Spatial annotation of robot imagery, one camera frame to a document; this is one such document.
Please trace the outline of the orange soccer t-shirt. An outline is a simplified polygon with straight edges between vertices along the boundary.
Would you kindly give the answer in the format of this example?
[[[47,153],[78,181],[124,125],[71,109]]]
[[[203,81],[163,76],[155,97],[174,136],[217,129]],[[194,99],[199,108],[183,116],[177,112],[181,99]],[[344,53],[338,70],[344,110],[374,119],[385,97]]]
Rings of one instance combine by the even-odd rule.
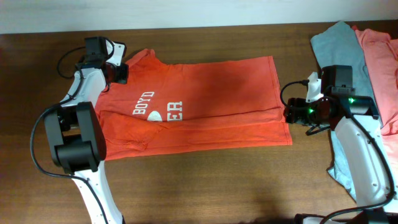
[[[127,65],[95,106],[109,160],[292,143],[271,56],[165,64],[145,49]]]

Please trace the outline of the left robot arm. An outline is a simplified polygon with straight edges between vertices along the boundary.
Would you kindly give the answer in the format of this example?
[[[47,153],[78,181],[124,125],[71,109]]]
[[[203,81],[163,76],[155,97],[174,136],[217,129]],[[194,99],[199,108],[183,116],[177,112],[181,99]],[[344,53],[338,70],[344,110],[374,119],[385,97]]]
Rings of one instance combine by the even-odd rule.
[[[79,65],[67,95],[44,115],[53,163],[76,184],[92,223],[125,222],[106,179],[106,142],[94,107],[107,85],[125,84],[127,78],[124,63]]]

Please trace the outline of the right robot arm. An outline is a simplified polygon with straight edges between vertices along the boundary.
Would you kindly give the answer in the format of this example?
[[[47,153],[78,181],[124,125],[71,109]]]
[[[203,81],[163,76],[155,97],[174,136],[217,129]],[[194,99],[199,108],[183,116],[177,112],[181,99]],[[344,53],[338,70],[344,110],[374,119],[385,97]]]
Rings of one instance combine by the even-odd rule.
[[[368,96],[323,95],[316,100],[291,98],[285,104],[288,123],[309,126],[311,135],[333,130],[351,172],[356,206],[323,218],[301,215],[302,223],[328,223],[356,213],[350,223],[397,223],[397,178],[384,150],[379,115]]]

